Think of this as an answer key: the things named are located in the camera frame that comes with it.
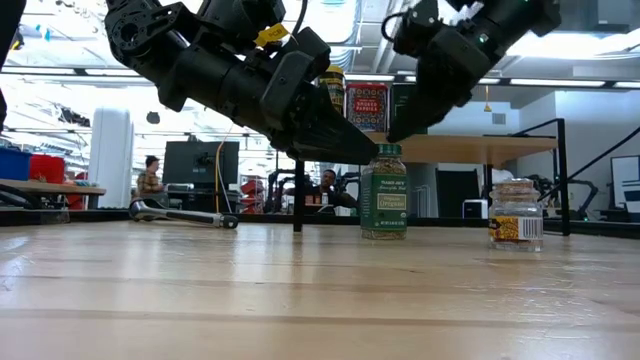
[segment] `cable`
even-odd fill
[[[302,0],[302,7],[300,8],[300,15],[298,16],[298,20],[296,21],[296,25],[293,27],[293,31],[291,32],[292,36],[298,35],[298,31],[300,31],[300,27],[302,27],[302,22],[304,21],[304,17],[307,15],[307,6],[309,5],[309,0]]]
[[[389,36],[389,34],[387,34],[387,23],[389,23],[389,20],[395,17],[400,17],[402,15],[404,15],[404,11],[393,13],[387,16],[386,18],[384,18],[384,20],[382,20],[382,26],[380,26],[380,30],[382,31],[382,37],[385,38],[385,40],[387,40],[390,43],[393,43],[395,39]]]
[[[219,159],[216,160],[216,169],[220,168],[220,161]],[[218,173],[218,178],[220,179],[220,182],[224,184],[224,182],[222,181],[222,173],[219,171],[216,171]],[[232,213],[233,211],[231,210],[231,204],[229,203],[229,197],[227,197],[227,190],[225,190],[224,185],[222,186],[222,193],[224,194],[224,199],[227,202],[227,209],[229,209],[229,212]]]
[[[624,139],[620,140],[617,144],[615,144],[612,147],[610,147],[609,150],[603,152],[602,154],[598,155],[595,159],[589,161],[589,163],[587,163],[587,165],[581,167],[580,170],[574,172],[573,174],[571,174],[571,176],[567,177],[567,182],[573,180],[576,176],[580,175],[583,171],[585,171],[588,168],[590,168],[591,165],[593,165],[593,164],[597,163],[598,161],[600,161],[603,157],[611,154],[613,151],[618,149],[620,146],[624,145],[627,141],[631,140],[638,133],[640,133],[640,127],[635,129],[631,134],[627,135],[627,137],[625,137]],[[560,182],[553,189],[549,190],[549,192],[547,192],[546,194],[540,196],[540,198],[538,198],[538,201],[544,200],[545,198],[549,197],[549,195],[557,192],[562,185],[563,185],[563,183]]]
[[[227,140],[227,137],[229,137],[229,134],[231,134],[231,130],[233,130],[233,124],[231,124],[231,126],[229,127],[229,131],[227,131],[227,134],[224,136],[224,138],[222,139],[222,141],[220,142],[220,145],[218,145],[218,150],[216,150],[216,168],[215,168],[215,183],[216,183],[216,187],[215,187],[215,193],[213,194],[214,199],[216,199],[216,213],[219,213],[219,209],[220,209],[220,205],[219,205],[219,199],[220,197],[218,196],[218,172],[220,171],[220,167],[218,166],[220,164],[220,150],[222,150],[222,146],[224,145],[224,142]]]

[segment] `blue bin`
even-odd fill
[[[0,147],[0,179],[29,180],[31,154]]]

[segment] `black monitor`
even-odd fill
[[[164,153],[163,184],[215,183],[216,152],[220,142],[170,141]],[[238,182],[240,143],[225,142],[220,150],[220,172],[224,186]]]

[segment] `red box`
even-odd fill
[[[64,182],[64,159],[49,155],[33,155],[29,166],[29,179],[62,184]]]
[[[361,131],[385,132],[388,87],[384,84],[348,84],[347,119]]]

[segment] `table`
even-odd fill
[[[639,241],[546,236],[526,254],[488,250],[486,229],[358,235],[3,228],[2,359],[637,359]]]
[[[24,191],[29,194],[38,195],[86,195],[89,198],[87,208],[97,209],[98,198],[107,193],[106,189],[89,187],[89,186],[74,186],[63,184],[50,184],[38,181],[19,181],[19,180],[7,180],[0,179],[0,184],[11,186],[18,190]]]

